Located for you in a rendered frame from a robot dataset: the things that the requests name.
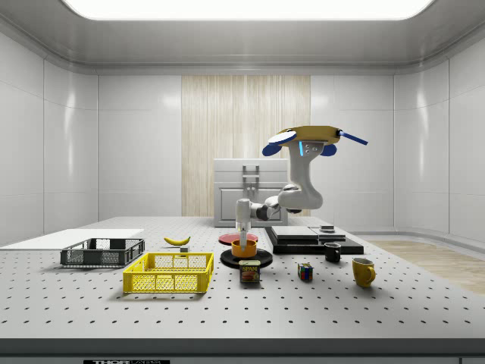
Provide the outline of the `white board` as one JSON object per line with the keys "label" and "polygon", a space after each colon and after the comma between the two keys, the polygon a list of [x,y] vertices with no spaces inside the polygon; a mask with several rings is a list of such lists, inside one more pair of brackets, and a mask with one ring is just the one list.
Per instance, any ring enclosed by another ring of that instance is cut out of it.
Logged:
{"label": "white board", "polygon": [[143,229],[67,229],[2,246],[0,249],[63,249],[90,238],[130,238]]}

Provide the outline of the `flat-sided can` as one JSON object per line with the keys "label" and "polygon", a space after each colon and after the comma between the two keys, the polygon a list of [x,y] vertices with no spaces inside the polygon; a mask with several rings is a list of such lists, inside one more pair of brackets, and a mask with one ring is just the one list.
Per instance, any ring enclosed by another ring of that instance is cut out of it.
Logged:
{"label": "flat-sided can", "polygon": [[243,283],[256,283],[261,280],[261,262],[256,259],[240,260],[239,273],[240,281]]}

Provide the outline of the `dark grey basket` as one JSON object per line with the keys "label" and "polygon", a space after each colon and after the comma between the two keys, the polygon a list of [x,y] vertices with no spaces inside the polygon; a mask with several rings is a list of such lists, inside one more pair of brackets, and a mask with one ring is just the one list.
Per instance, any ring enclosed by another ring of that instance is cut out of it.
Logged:
{"label": "dark grey basket", "polygon": [[65,266],[108,267],[125,266],[142,255],[144,239],[90,238],[61,251]]}

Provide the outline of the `yellow mug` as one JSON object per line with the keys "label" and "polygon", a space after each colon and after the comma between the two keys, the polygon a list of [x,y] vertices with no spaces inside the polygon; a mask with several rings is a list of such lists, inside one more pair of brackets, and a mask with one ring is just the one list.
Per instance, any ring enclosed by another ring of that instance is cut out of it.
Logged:
{"label": "yellow mug", "polygon": [[355,283],[360,287],[370,287],[376,278],[374,263],[365,258],[354,258],[352,260],[352,270]]}

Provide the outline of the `black stove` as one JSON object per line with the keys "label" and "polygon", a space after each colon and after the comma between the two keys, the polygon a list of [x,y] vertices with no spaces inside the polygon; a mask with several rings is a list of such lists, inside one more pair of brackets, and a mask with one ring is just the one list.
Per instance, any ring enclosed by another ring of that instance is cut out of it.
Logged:
{"label": "black stove", "polygon": [[265,228],[274,253],[324,254],[325,243],[338,243],[342,254],[363,254],[364,247],[333,225],[273,226]]}

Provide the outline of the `red plate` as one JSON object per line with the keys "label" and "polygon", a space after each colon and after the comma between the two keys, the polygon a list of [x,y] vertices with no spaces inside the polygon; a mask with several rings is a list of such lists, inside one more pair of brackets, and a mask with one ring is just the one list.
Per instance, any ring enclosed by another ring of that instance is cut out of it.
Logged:
{"label": "red plate", "polygon": [[[238,240],[239,237],[240,235],[238,233],[223,234],[219,236],[218,242],[230,246],[232,242]],[[254,234],[247,234],[246,237],[247,240],[253,240],[255,242],[258,242],[258,237]]]}

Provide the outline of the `drone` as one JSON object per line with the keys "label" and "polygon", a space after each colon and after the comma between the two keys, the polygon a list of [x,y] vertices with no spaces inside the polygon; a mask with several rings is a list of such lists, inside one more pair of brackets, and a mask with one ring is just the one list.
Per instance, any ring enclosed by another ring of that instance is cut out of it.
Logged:
{"label": "drone", "polygon": [[351,139],[357,143],[367,145],[368,141],[362,140],[349,133],[331,126],[301,126],[280,131],[268,140],[266,147],[262,149],[264,156],[271,156],[278,153],[283,146],[287,146],[292,141],[314,141],[325,142],[322,156],[332,156],[336,153],[335,143],[340,141],[340,137]]}

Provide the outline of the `black plate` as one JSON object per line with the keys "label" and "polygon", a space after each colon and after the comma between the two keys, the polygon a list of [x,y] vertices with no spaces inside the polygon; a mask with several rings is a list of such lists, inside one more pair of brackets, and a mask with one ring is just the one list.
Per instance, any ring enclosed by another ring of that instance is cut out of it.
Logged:
{"label": "black plate", "polygon": [[249,258],[239,258],[232,255],[230,249],[225,250],[221,253],[221,261],[228,267],[238,268],[240,260],[258,260],[261,263],[261,267],[266,267],[270,265],[273,261],[273,256],[266,250],[257,249],[257,253],[253,257]]}

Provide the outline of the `white cabinet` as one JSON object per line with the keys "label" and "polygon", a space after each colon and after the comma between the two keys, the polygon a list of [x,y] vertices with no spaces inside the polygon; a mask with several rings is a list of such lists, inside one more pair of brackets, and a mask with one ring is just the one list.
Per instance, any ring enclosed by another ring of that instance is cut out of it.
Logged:
{"label": "white cabinet", "polygon": [[234,227],[236,202],[263,203],[288,184],[285,158],[216,158],[214,160],[214,225]]}

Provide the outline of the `yellow bowl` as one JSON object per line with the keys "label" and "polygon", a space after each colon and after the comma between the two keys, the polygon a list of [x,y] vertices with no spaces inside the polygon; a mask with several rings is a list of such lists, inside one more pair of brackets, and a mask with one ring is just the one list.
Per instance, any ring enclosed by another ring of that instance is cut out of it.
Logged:
{"label": "yellow bowl", "polygon": [[257,242],[247,240],[246,245],[241,246],[239,240],[234,240],[231,243],[231,253],[236,258],[251,258],[257,254]]}

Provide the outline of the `yellow basket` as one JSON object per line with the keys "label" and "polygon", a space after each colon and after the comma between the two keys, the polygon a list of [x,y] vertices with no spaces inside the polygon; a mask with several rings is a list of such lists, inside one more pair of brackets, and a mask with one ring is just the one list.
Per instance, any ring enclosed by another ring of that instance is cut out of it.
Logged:
{"label": "yellow basket", "polygon": [[146,253],[123,271],[125,293],[204,293],[213,253]]}

